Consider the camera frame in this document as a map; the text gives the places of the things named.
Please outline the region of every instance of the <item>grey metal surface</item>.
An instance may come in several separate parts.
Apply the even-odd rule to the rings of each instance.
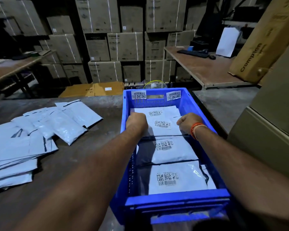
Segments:
[[[239,87],[193,91],[228,134],[259,88]]]
[[[76,99],[71,97],[0,100],[0,124],[30,110],[51,107],[55,102],[68,102]],[[93,126],[71,146],[61,139],[56,140],[59,150],[41,159],[41,171],[34,175],[33,182],[0,193],[0,230],[15,228],[17,222],[24,218],[76,165],[120,133],[122,96],[81,97],[79,99],[104,120]],[[111,209],[108,209],[100,230],[123,230]]]

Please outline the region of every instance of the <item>hand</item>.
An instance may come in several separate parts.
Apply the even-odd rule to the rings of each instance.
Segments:
[[[126,129],[135,129],[140,131],[141,136],[143,136],[148,128],[147,118],[144,113],[132,112],[127,118]]]
[[[180,130],[189,134],[192,125],[196,122],[202,123],[202,118],[194,113],[188,113],[177,121],[177,125],[180,126]]]

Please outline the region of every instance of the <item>red thread bracelet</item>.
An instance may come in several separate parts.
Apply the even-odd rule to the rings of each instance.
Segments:
[[[206,125],[204,125],[204,124],[201,123],[201,122],[196,122],[196,123],[194,123],[194,124],[192,125],[192,127],[190,128],[190,135],[191,135],[194,139],[197,140],[197,138],[195,137],[195,135],[194,135],[194,133],[193,133],[193,128],[194,128],[195,126],[206,126]]]

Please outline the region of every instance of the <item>white sticker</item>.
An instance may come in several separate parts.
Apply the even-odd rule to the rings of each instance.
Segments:
[[[167,101],[179,99],[181,98],[181,91],[167,92],[166,96],[167,96]]]
[[[175,172],[157,173],[156,177],[159,186],[174,186],[179,180],[179,175]]]
[[[152,111],[152,112],[149,112],[149,115],[151,117],[153,116],[159,116],[159,115],[162,115],[163,114],[163,111],[162,110],[157,110],[157,111]]]
[[[166,128],[171,130],[171,122],[154,121],[156,127]]]
[[[166,151],[172,149],[173,141],[167,140],[160,143],[155,144],[155,148],[157,151]]]
[[[141,91],[132,91],[131,92],[131,99],[146,99],[147,98],[147,91],[141,90]]]

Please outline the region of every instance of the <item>forearm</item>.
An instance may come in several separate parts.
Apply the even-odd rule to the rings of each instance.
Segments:
[[[98,230],[141,138],[129,128],[91,155],[16,230]]]
[[[289,219],[289,179],[206,127],[194,135],[232,194],[252,212]]]

